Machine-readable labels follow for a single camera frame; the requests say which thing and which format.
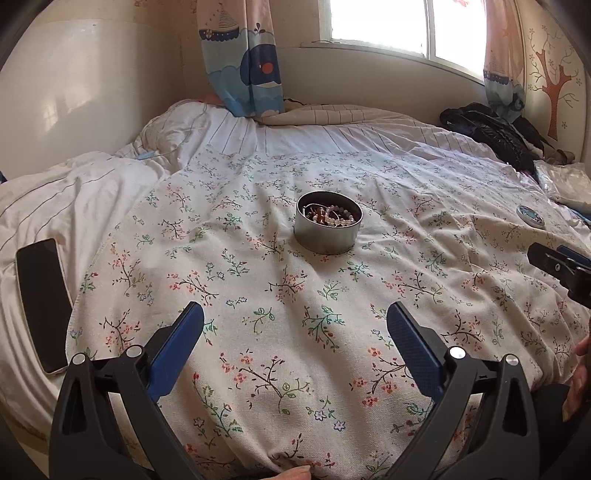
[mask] black phone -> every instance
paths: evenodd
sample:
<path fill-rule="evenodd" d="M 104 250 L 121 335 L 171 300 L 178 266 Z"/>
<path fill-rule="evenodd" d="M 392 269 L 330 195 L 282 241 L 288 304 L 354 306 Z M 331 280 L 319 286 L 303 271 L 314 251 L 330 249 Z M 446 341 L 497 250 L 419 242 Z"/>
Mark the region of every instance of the black phone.
<path fill-rule="evenodd" d="M 53 238 L 17 251 L 17 277 L 22 307 L 37 352 L 47 374 L 65 370 L 66 334 L 72 315 L 56 241 Z"/>

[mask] human hand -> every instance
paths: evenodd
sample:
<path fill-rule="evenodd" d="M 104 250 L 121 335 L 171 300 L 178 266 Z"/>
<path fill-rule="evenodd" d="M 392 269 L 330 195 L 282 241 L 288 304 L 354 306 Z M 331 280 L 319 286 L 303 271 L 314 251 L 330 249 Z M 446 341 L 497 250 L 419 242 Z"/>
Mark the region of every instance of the human hand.
<path fill-rule="evenodd" d="M 264 480 L 311 480 L 310 465 L 302 465 L 281 472 L 279 475 Z"/>
<path fill-rule="evenodd" d="M 577 368 L 574 369 L 573 376 L 571 377 L 569 394 L 562 405 L 562 421 L 569 421 L 583 403 L 583 396 L 586 391 L 589 375 L 589 372 L 587 372 L 587 366 L 585 365 L 584 356 L 587 355 L 590 343 L 591 336 L 588 336 L 574 347 L 574 352 L 580 358 L 579 364 L 577 365 Z"/>

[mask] metal screw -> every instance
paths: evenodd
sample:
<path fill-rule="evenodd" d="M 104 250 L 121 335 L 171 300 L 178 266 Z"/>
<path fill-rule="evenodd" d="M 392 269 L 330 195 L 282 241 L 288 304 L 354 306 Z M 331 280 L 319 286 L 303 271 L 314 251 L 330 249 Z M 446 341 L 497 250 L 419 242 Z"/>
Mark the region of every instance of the metal screw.
<path fill-rule="evenodd" d="M 142 354 L 142 348 L 139 345 L 132 345 L 125 351 L 125 354 L 128 357 L 135 358 Z"/>
<path fill-rule="evenodd" d="M 86 355 L 83 353 L 77 353 L 74 355 L 74 358 L 72 359 L 72 363 L 74 365 L 81 365 L 86 361 Z"/>
<path fill-rule="evenodd" d="M 449 349 L 449 354 L 453 358 L 457 358 L 459 360 L 460 358 L 464 358 L 466 356 L 466 351 L 458 346 L 453 346 Z"/>
<path fill-rule="evenodd" d="M 505 357 L 505 362 L 507 362 L 509 365 L 512 365 L 513 367 L 519 365 L 519 359 L 515 355 L 507 355 Z"/>

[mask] black clamp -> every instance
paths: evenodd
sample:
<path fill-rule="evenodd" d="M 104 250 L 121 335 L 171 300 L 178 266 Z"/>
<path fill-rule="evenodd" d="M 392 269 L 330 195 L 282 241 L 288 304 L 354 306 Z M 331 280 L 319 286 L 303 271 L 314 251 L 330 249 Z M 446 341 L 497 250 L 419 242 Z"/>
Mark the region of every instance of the black clamp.
<path fill-rule="evenodd" d="M 50 478 L 59 480 L 204 480 L 158 408 L 170 393 L 203 331 L 203 309 L 191 302 L 173 325 L 158 329 L 145 347 L 91 361 L 70 362 L 51 425 Z M 109 401 L 121 394 L 139 442 L 154 468 L 135 463 Z"/>
<path fill-rule="evenodd" d="M 435 402 L 385 480 L 538 480 L 539 447 L 534 405 L 519 359 L 472 358 L 463 348 L 446 348 L 439 335 L 418 325 L 396 302 L 388 331 L 421 393 Z M 437 471 L 470 395 L 482 393 L 479 414 L 458 460 Z"/>
<path fill-rule="evenodd" d="M 560 280 L 569 298 L 591 309 L 591 259 L 561 245 L 556 250 L 532 244 L 527 258 L 535 267 Z"/>

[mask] floral bedsheet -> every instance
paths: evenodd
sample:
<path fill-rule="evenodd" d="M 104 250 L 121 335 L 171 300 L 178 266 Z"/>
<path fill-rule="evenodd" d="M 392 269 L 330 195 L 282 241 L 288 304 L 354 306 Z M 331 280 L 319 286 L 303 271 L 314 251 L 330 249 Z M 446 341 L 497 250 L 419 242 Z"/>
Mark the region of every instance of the floral bedsheet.
<path fill-rule="evenodd" d="M 568 379 L 589 312 L 525 253 L 536 241 L 589 252 L 511 167 L 460 148 L 409 142 L 393 155 L 276 157 L 203 149 L 98 252 L 74 307 L 69 358 L 144 344 L 198 301 L 205 330 L 160 407 L 209 478 L 305 463 L 318 478 L 383 475 L 430 408 L 388 336 L 385 312 L 397 300 L 448 345 L 484 359 L 518 355 L 531 385 Z M 315 189 L 363 207 L 346 254 L 317 255 L 294 239 L 295 202 Z M 547 231 L 525 225 L 518 205 L 536 209 Z"/>

